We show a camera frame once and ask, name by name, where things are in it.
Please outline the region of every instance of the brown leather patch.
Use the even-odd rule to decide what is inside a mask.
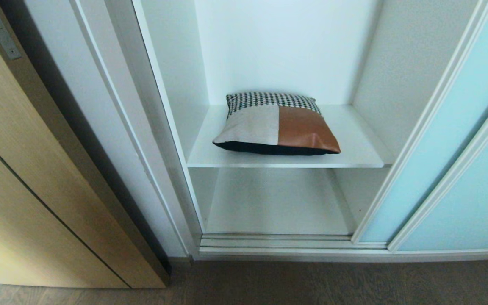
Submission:
[[[323,116],[312,110],[279,107],[278,145],[327,149],[336,154],[340,146]]]

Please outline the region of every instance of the shelf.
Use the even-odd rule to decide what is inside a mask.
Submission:
[[[363,118],[350,105],[320,105],[327,125],[337,138],[341,153],[321,156],[267,156],[235,152],[215,146],[212,140],[223,129],[227,106],[211,105],[203,121],[188,167],[269,168],[382,168],[394,162],[393,155]]]
[[[205,233],[353,234],[331,169],[222,168]]]

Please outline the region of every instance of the floor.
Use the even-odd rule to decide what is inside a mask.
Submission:
[[[488,261],[412,264],[197,262],[165,290],[0,285],[0,304],[487,304]]]

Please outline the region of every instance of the closet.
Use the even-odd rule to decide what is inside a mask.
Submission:
[[[133,0],[208,238],[349,242],[413,153],[486,5],[466,1]],[[212,144],[241,91],[316,98],[341,154]]]

